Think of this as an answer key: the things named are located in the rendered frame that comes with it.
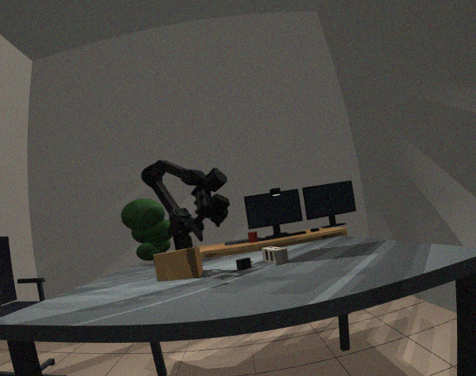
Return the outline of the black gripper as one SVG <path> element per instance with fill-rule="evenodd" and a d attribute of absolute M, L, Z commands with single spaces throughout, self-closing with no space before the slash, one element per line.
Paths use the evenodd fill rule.
<path fill-rule="evenodd" d="M 204 223 L 202 220 L 212 216 L 217 227 L 220 226 L 220 221 L 223 212 L 230 205 L 228 198 L 215 194 L 213 197 L 209 194 L 199 194 L 194 204 L 197 206 L 195 213 L 199 215 L 196 218 L 189 218 L 185 222 L 186 230 L 192 231 L 198 240 L 203 242 Z"/>

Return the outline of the black two-prong plug charger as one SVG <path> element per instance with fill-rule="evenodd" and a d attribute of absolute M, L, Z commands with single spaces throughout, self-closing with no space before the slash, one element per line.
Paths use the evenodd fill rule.
<path fill-rule="evenodd" d="M 251 267 L 251 258 L 236 259 L 237 269 L 247 269 Z"/>

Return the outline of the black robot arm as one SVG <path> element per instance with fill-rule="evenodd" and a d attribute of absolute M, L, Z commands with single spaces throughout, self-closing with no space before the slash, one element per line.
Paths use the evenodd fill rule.
<path fill-rule="evenodd" d="M 167 230 L 169 236 L 173 235 L 174 246 L 176 250 L 193 248 L 193 241 L 189 235 L 191 231 L 186 230 L 185 222 L 191 218 L 191 214 L 187 209 L 181 209 L 174 201 L 163 184 L 163 175 L 165 173 L 178 176 L 185 184 L 196 186 L 191 195 L 209 194 L 211 191 L 216 192 L 221 186 L 227 182 L 227 177 L 214 167 L 211 171 L 204 175 L 203 171 L 187 169 L 172 164 L 167 160 L 158 160 L 154 164 L 147 166 L 141 172 L 141 178 L 145 184 L 150 186 L 169 212 L 169 221 L 171 223 Z"/>

